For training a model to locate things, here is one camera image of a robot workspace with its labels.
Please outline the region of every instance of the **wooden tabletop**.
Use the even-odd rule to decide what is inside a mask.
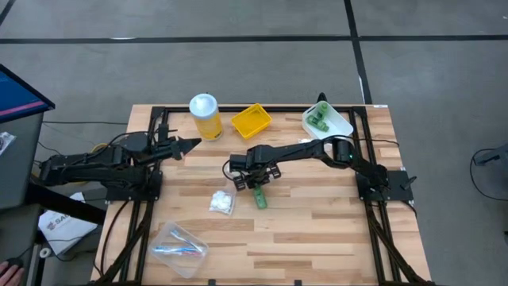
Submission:
[[[151,109],[151,105],[133,106],[128,131],[146,130]],[[372,137],[395,140],[388,108],[367,106],[367,111]],[[329,168],[319,160],[281,163],[282,178],[263,186],[268,209],[258,210],[252,191],[245,190],[237,193],[230,217],[208,211],[215,191],[234,189],[221,171],[230,153],[245,154],[258,144],[289,145],[310,138],[302,129],[300,113],[271,113],[270,126],[249,140],[231,125],[233,115],[221,113],[224,134],[218,141],[204,141],[183,160],[165,160],[161,166],[164,185],[155,203],[150,239],[171,220],[208,244],[206,261],[194,278],[184,279],[148,254],[143,284],[206,284],[208,279],[216,279],[217,284],[293,284],[294,280],[303,284],[376,284],[364,204],[358,199],[351,169]],[[199,137],[188,113],[171,114],[169,126],[178,129],[180,137]],[[362,137],[361,124],[359,132]],[[396,145],[373,144],[379,164],[392,170],[402,167]],[[120,205],[122,202],[116,202],[108,207],[99,249]],[[398,250],[420,276],[429,280],[414,213],[399,202],[388,203],[387,208]],[[131,210],[132,203],[114,225],[106,266],[125,245]],[[382,252],[390,279],[383,247]],[[137,248],[133,253],[129,279],[134,277]],[[94,271],[92,279],[97,277]]]

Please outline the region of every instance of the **person's hand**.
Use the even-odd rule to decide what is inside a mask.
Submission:
[[[18,286],[21,283],[21,278],[25,270],[23,268],[18,268],[17,265],[12,265],[10,267],[7,261],[0,264],[0,273],[5,269],[7,269],[7,272],[0,277],[0,286]]]

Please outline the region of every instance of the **concrete floor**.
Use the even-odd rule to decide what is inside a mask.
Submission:
[[[0,0],[0,10],[6,3]],[[354,0],[352,6],[361,36],[508,34],[502,0]],[[0,39],[273,34],[349,35],[344,3],[17,0],[0,26]],[[508,203],[482,197],[468,164],[477,149],[508,141],[508,41],[380,41],[361,48],[372,101],[390,106],[403,161],[418,176],[418,224],[433,279],[506,285]],[[311,103],[321,91],[332,103],[363,102],[349,41],[0,44],[0,62],[56,103],[46,120],[127,122],[135,103],[187,103],[203,91],[223,103]],[[61,153],[86,151],[125,130],[50,127],[43,126],[40,141]],[[37,150],[38,160],[49,155]],[[508,198],[498,165],[476,169],[475,177],[485,192]],[[86,283],[93,257],[49,259],[43,285]]]

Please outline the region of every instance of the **black line on floor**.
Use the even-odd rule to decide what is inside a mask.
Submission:
[[[506,41],[508,35],[360,36],[359,41]]]
[[[134,38],[32,38],[0,39],[0,44],[169,44],[169,43],[241,43],[241,42],[319,42],[350,41],[350,36],[335,35],[274,35],[223,37],[134,37]]]
[[[355,53],[356,70],[360,77],[360,87],[364,97],[365,104],[372,104],[371,89],[368,86],[367,72],[365,71],[364,56],[362,55],[362,48],[358,41],[358,31],[356,30],[355,14],[352,12],[351,0],[344,0],[346,14],[348,16],[349,32],[351,34],[352,50]]]
[[[6,6],[3,8],[2,13],[0,14],[0,26],[3,24],[4,20],[7,17],[7,14],[10,12],[10,9],[13,7],[16,0],[9,0]]]

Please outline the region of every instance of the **computer screen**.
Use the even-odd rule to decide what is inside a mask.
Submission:
[[[0,64],[0,122],[51,110],[55,104]]]

